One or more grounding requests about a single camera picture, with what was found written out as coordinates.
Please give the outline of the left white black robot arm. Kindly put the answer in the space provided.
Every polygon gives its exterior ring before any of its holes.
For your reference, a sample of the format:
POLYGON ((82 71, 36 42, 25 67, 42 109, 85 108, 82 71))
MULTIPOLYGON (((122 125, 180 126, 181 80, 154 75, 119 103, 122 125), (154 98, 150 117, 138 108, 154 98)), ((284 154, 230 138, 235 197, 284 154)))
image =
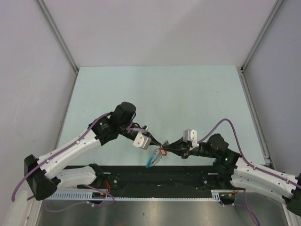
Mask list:
POLYGON ((122 102, 113 112, 105 113, 88 125, 88 128, 69 143, 45 155, 29 155, 24 159, 24 178, 37 201, 54 194, 60 187, 91 185, 99 188, 104 177, 97 164, 64 170, 73 160, 87 151, 96 149, 122 135, 133 141, 135 147, 146 150, 149 146, 160 146, 146 127, 140 128, 133 122, 136 107, 122 102))

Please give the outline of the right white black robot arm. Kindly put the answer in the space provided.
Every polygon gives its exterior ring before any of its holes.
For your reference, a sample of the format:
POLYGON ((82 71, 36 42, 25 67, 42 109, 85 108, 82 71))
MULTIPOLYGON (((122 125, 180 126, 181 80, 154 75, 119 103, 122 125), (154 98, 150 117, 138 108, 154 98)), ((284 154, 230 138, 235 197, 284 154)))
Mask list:
POLYGON ((229 144, 220 134, 211 135, 206 142, 197 142, 194 137, 182 137, 162 148, 183 159, 191 155, 213 158, 220 188, 228 189, 232 186, 251 190, 284 204, 297 216, 301 214, 300 176, 251 162, 242 153, 230 150, 229 144))

